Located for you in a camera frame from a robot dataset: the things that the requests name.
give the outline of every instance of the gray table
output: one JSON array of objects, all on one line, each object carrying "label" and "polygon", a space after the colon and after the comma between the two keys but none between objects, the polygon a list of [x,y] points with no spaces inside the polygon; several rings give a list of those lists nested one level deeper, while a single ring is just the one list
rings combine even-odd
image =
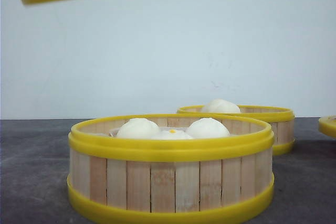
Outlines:
[{"label": "gray table", "polygon": [[[2,224],[92,223],[67,198],[67,134],[80,121],[1,121]],[[317,127],[296,119],[294,150],[274,157],[274,200],[247,223],[336,223],[336,140]]]}]

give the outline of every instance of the dark gray surface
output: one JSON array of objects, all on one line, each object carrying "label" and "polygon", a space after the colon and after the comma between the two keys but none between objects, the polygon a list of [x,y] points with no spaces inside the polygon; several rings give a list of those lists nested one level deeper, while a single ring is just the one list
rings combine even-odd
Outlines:
[{"label": "dark gray surface", "polygon": [[[1,121],[2,224],[92,223],[67,198],[67,134],[79,121]],[[336,141],[317,127],[296,119],[293,151],[274,157],[274,200],[247,223],[336,223]]]}]

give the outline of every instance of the white background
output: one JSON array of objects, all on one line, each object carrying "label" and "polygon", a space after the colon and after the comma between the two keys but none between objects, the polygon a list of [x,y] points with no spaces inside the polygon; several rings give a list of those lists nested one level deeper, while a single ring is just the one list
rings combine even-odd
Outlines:
[{"label": "white background", "polygon": [[2,119],[223,98],[336,114],[336,0],[1,0]]}]

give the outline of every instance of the white wall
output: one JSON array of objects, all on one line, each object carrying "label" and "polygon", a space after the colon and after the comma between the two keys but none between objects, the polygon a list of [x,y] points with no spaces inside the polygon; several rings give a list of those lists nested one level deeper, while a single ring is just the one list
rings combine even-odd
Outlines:
[{"label": "white wall", "polygon": [[335,0],[1,0],[3,119],[224,98],[336,114]]}]

